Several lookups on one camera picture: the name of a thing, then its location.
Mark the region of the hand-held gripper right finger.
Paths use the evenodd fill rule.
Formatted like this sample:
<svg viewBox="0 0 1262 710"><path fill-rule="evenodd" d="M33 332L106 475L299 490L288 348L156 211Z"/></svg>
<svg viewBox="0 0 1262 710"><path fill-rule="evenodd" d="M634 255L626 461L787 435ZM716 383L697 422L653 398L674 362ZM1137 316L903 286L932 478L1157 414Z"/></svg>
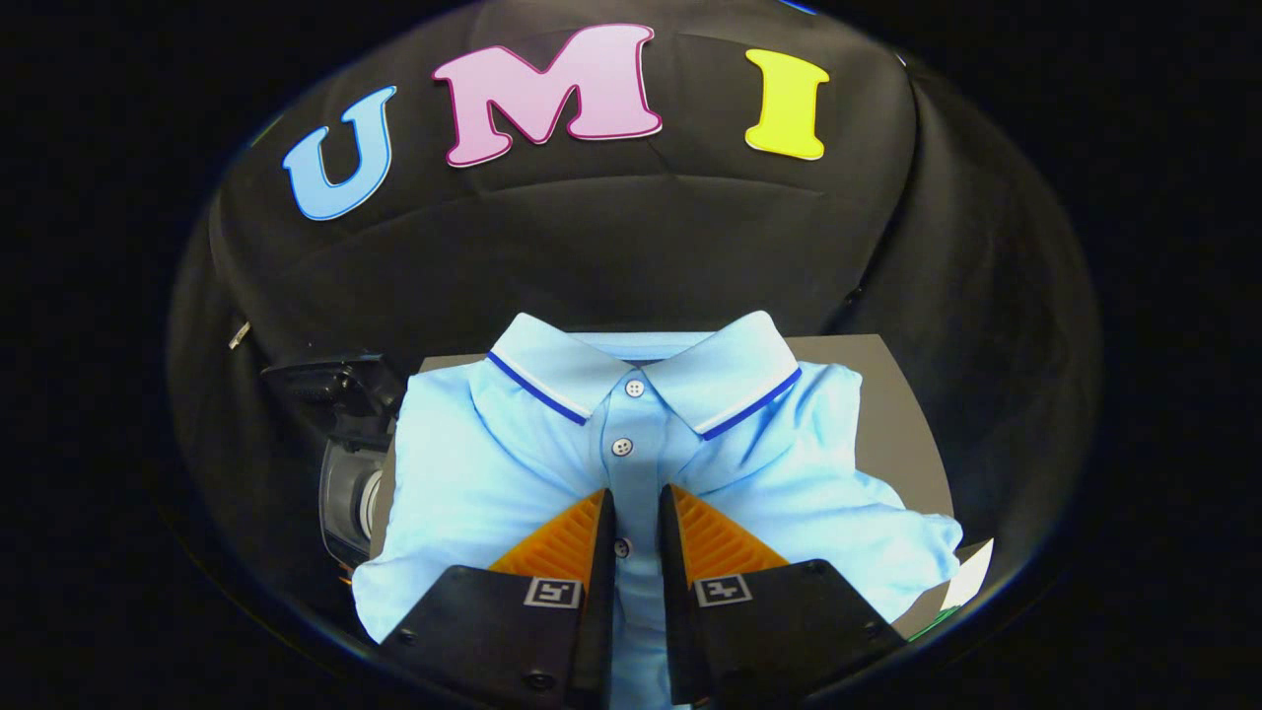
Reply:
<svg viewBox="0 0 1262 710"><path fill-rule="evenodd" d="M789 562L680 486L659 498L671 702L815 707L906 642L825 560Z"/></svg>

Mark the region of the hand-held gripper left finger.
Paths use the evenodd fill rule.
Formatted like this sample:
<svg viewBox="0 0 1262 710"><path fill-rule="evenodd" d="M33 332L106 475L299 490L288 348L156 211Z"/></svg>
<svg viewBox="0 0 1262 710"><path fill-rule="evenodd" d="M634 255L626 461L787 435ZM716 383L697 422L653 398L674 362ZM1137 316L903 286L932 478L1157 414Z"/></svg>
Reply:
<svg viewBox="0 0 1262 710"><path fill-rule="evenodd" d="M443 707L608 707L615 533L611 491L586 496L488 569L447 569L382 655Z"/></svg>

